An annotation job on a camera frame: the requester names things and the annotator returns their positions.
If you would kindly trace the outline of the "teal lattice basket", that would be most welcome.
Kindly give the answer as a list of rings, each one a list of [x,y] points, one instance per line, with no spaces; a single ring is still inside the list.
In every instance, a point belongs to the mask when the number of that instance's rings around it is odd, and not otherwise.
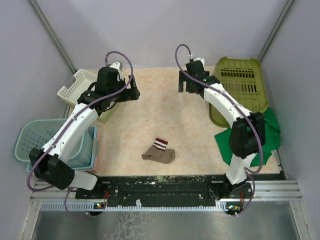
[[[21,129],[15,148],[14,157],[21,163],[30,163],[29,153],[32,148],[40,149],[66,122],[66,118],[37,119],[28,122]]]

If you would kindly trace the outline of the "white perforated basket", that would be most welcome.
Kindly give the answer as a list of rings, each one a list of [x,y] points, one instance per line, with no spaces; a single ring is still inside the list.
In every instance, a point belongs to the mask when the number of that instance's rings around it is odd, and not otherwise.
[[[79,69],[74,75],[74,81],[70,87],[65,85],[57,92],[57,96],[69,106],[74,107],[78,99],[89,86],[97,81],[97,74],[85,69]]]

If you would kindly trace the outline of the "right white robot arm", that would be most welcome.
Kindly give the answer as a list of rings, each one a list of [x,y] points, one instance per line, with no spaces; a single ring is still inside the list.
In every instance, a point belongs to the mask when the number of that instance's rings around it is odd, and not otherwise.
[[[222,83],[204,69],[202,58],[191,59],[185,66],[186,71],[181,69],[179,72],[178,92],[200,95],[222,114],[231,127],[228,144],[232,157],[223,192],[227,197],[235,198],[241,192],[240,183],[247,179],[251,162],[266,142],[264,116],[238,103]]]

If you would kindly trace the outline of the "pale green basket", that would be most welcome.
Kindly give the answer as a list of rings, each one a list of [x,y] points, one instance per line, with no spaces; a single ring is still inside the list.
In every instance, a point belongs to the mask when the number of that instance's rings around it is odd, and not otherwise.
[[[116,111],[117,109],[117,104],[116,103],[113,103],[111,105],[110,108],[107,109],[107,111],[103,112],[98,118],[97,118],[97,121],[100,122],[100,123],[107,123],[110,118],[112,117],[112,115],[114,114],[114,112]]]

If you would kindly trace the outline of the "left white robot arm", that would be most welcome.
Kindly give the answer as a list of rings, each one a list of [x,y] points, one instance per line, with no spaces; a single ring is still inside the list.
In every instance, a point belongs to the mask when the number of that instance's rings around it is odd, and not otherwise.
[[[140,96],[133,74],[126,81],[115,64],[102,67],[97,80],[77,100],[73,112],[58,132],[40,149],[29,153],[30,171],[36,178],[60,190],[80,188],[97,199],[104,186],[93,173],[67,165],[70,154],[88,127],[116,103],[134,101]]]

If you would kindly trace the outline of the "large olive green basket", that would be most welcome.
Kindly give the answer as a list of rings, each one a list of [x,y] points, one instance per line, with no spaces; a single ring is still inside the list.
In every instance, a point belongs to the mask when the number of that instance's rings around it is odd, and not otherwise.
[[[215,65],[213,75],[224,89],[252,112],[264,113],[269,105],[261,63],[255,59],[223,57]]]

